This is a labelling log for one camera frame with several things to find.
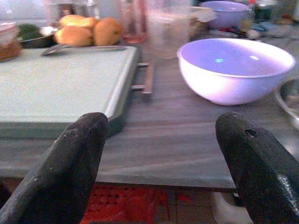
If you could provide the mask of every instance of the metal utensil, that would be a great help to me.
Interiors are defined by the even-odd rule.
[[[286,81],[275,91],[275,98],[290,123],[299,130],[299,79]]]
[[[76,46],[71,46],[71,45],[68,45],[68,44],[57,44],[57,45],[54,45],[54,46],[46,49],[41,54],[41,56],[50,55],[50,54],[53,54],[55,52],[61,51],[61,50],[65,49],[65,48],[99,49],[99,50],[102,50],[102,51],[107,51],[107,50],[125,50],[126,49],[126,47],[124,47],[124,46],[118,46],[118,45],[115,45],[115,46],[76,47]]]

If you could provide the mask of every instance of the tray handle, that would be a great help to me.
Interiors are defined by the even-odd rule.
[[[151,60],[149,63],[138,63],[138,68],[147,68],[144,77],[144,84],[143,85],[132,85],[132,91],[142,91],[143,96],[146,99],[151,97],[153,92],[153,81],[154,81],[154,73],[155,73],[155,61]]]

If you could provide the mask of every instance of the white container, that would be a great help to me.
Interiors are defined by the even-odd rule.
[[[275,46],[242,39],[214,38],[178,51],[181,74],[198,95],[220,105],[260,99],[277,88],[295,65]]]
[[[151,53],[170,59],[189,40],[190,0],[147,0],[148,44]]]
[[[214,192],[213,215],[218,224],[253,224],[244,207],[238,207],[225,199],[229,194]]]

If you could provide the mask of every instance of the spoon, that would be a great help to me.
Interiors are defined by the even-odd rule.
[[[100,49],[102,51],[107,51],[107,50],[126,50],[127,48],[124,47],[124,46],[118,46],[118,45],[115,45],[115,46],[90,46],[90,47],[76,47],[76,46],[71,46],[71,45],[68,45],[68,44],[57,44],[57,45],[54,45],[48,49],[46,49],[42,54],[41,56],[46,56],[46,55],[51,55],[55,52],[58,52],[58,51],[61,51],[65,48],[79,48],[79,49],[82,49],[82,48],[85,48],[85,49]]]

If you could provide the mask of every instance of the green vegetable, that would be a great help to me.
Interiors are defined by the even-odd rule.
[[[23,23],[18,25],[19,35],[18,40],[25,41],[42,37],[43,35],[39,32],[39,28],[36,25],[30,23]]]

